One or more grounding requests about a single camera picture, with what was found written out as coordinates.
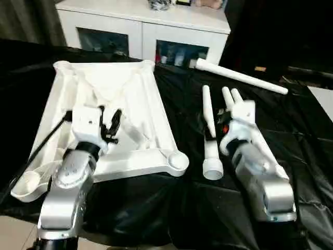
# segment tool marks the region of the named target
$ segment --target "black curtain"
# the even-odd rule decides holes
[[[0,38],[66,45],[54,0],[0,0]]]

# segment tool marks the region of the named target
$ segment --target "black tablecloth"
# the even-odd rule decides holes
[[[5,40],[0,50],[3,188],[31,150],[55,76],[52,64],[132,59]],[[172,242],[186,249],[333,249],[333,123],[306,87],[289,85],[289,94],[283,96],[165,65],[156,65],[155,78],[189,167],[179,178],[159,173],[94,184],[87,199],[85,236],[118,246]],[[224,156],[222,179],[202,176],[203,84],[211,87],[215,110],[224,107],[223,86],[236,87],[244,99],[255,100],[257,125],[294,188],[299,212],[295,223],[257,223]],[[37,222],[44,197],[27,204],[9,197],[1,213]]]

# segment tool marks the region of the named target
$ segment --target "white cabinet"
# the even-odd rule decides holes
[[[230,28],[222,9],[172,6],[150,10],[147,0],[65,0],[56,5],[67,45],[188,66],[218,64]]]

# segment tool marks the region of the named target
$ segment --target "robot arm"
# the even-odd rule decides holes
[[[37,224],[35,249],[76,249],[83,223],[86,196],[93,185],[93,174],[101,154],[120,122],[117,110],[110,130],[103,121],[103,108],[75,107],[72,131],[78,140],[75,150],[65,153],[62,165],[55,171],[50,191],[42,205]]]
[[[255,124],[254,101],[243,101],[237,89],[222,88],[226,112],[219,119],[224,136],[220,151],[232,159],[259,221],[296,220],[293,190]]]

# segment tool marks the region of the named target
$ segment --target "cabinet door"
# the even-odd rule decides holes
[[[143,58],[192,66],[198,57],[219,64],[227,34],[143,23]]]
[[[142,59],[142,23],[58,10],[67,45]]]

